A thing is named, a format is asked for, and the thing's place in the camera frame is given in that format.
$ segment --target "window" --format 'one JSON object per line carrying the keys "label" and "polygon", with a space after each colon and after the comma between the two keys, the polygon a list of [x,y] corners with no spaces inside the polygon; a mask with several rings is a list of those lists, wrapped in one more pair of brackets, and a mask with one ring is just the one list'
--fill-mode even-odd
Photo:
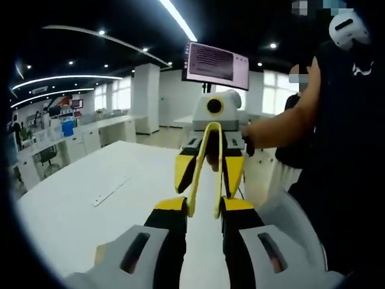
{"label": "window", "polygon": [[215,92],[226,92],[229,89],[235,90],[238,92],[239,96],[241,97],[241,107],[238,110],[245,110],[246,109],[246,91],[242,89],[233,89],[231,87],[222,86],[222,85],[216,85],[215,86]]}
{"label": "window", "polygon": [[131,108],[131,77],[123,78],[112,84],[113,110],[127,110]]}
{"label": "window", "polygon": [[289,82],[289,75],[273,71],[263,72],[263,84],[262,112],[268,114],[282,113],[290,95],[299,91],[297,83]]}
{"label": "window", "polygon": [[95,111],[107,108],[106,94],[107,94],[106,84],[100,85],[95,88],[95,95],[94,95]]}

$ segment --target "white desk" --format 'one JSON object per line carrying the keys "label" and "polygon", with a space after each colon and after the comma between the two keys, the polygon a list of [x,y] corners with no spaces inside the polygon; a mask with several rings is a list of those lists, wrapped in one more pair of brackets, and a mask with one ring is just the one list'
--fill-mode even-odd
{"label": "white desk", "polygon": [[[45,179],[17,203],[42,257],[59,276],[92,268],[96,247],[142,225],[162,199],[176,197],[176,149],[118,141]],[[229,288],[214,173],[202,168],[196,212],[188,219],[180,287]],[[114,190],[98,207],[101,191]]]}
{"label": "white desk", "polygon": [[33,156],[51,146],[58,145],[63,164],[78,159],[109,145],[117,140],[136,142],[135,120],[140,117],[119,116],[100,120],[74,129],[74,135],[55,141],[47,141],[34,149],[24,149],[18,154],[19,171],[27,190],[40,182]]}
{"label": "white desk", "polygon": [[190,126],[193,124],[193,115],[185,116],[180,119],[176,119],[173,122],[173,126],[176,126],[178,128],[184,128],[186,126]]}

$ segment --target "white cabinet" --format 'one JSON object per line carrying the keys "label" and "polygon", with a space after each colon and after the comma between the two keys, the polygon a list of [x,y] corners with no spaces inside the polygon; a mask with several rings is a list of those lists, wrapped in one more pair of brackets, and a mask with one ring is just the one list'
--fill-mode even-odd
{"label": "white cabinet", "polygon": [[73,136],[66,140],[66,145],[70,164],[86,156],[84,142],[81,136]]}
{"label": "white cabinet", "polygon": [[90,154],[102,148],[98,129],[83,133],[83,141],[86,154]]}
{"label": "white cabinet", "polygon": [[136,143],[137,142],[137,134],[135,130],[135,121],[134,120],[127,120],[125,122],[125,134],[126,134],[126,141],[130,143]]}
{"label": "white cabinet", "polygon": [[20,176],[27,191],[31,190],[40,182],[35,163],[32,157],[20,160],[18,165]]}

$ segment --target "computer monitor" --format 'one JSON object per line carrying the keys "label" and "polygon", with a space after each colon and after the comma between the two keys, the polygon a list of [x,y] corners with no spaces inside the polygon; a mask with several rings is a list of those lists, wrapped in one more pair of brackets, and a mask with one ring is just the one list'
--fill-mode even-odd
{"label": "computer monitor", "polygon": [[48,108],[48,113],[50,117],[59,116],[60,115],[60,106],[55,105],[54,107]]}
{"label": "computer monitor", "polygon": [[182,81],[197,81],[248,90],[248,58],[220,48],[188,43]]}
{"label": "computer monitor", "polygon": [[72,108],[77,110],[78,108],[83,108],[83,100],[82,99],[72,99]]}

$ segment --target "person in background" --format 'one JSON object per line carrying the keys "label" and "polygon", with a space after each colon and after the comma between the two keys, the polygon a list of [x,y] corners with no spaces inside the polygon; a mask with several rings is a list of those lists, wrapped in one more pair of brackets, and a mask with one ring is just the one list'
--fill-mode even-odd
{"label": "person in background", "polygon": [[12,132],[14,132],[17,148],[19,149],[19,151],[21,151],[22,150],[22,141],[20,137],[21,127],[17,122],[17,114],[13,116]]}
{"label": "person in background", "polygon": [[[370,14],[363,17],[372,19]],[[345,275],[373,268],[370,264],[377,262],[376,252],[383,246],[379,168],[385,99],[378,84],[385,77],[384,58],[377,46],[367,48],[369,52],[357,55],[332,41],[323,43],[296,106],[243,131],[261,149],[288,146],[316,128],[309,161],[288,193],[317,233],[328,269]],[[215,170],[218,148],[209,154],[207,161]]]}
{"label": "person in background", "polygon": [[43,109],[43,129],[48,129],[51,124],[51,118],[49,117],[48,108]]}
{"label": "person in background", "polygon": [[23,122],[22,122],[21,131],[20,131],[20,136],[21,136],[22,140],[26,140],[27,139],[27,130],[24,127],[24,123]]}
{"label": "person in background", "polygon": [[[294,108],[300,100],[301,94],[305,91],[308,82],[310,67],[306,72],[300,72],[300,65],[295,65],[289,73],[289,82],[299,84],[299,92],[288,98],[285,110]],[[272,192],[283,188],[285,191],[298,181],[300,173],[309,159],[310,147],[312,145],[313,130],[310,129],[299,140],[288,146],[282,146],[276,150],[276,162],[274,164],[273,176],[271,178],[269,189]]]}

